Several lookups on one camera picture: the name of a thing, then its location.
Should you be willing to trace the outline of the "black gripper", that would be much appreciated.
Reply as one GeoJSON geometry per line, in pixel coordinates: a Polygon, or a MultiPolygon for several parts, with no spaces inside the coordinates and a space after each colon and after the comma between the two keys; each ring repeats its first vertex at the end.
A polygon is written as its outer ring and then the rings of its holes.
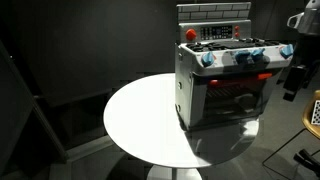
{"type": "Polygon", "coordinates": [[[283,86],[286,90],[283,96],[284,100],[292,102],[301,88],[307,88],[307,72],[307,68],[303,65],[291,67],[283,86]]]}

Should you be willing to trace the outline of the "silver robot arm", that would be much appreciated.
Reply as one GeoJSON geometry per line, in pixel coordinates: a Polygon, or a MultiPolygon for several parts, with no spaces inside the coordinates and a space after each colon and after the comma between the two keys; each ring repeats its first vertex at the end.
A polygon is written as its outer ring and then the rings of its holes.
{"type": "Polygon", "coordinates": [[[320,0],[309,0],[302,13],[288,19],[287,26],[299,33],[295,46],[287,45],[280,50],[284,58],[291,58],[283,98],[293,101],[301,88],[308,87],[320,67],[320,0]]]}

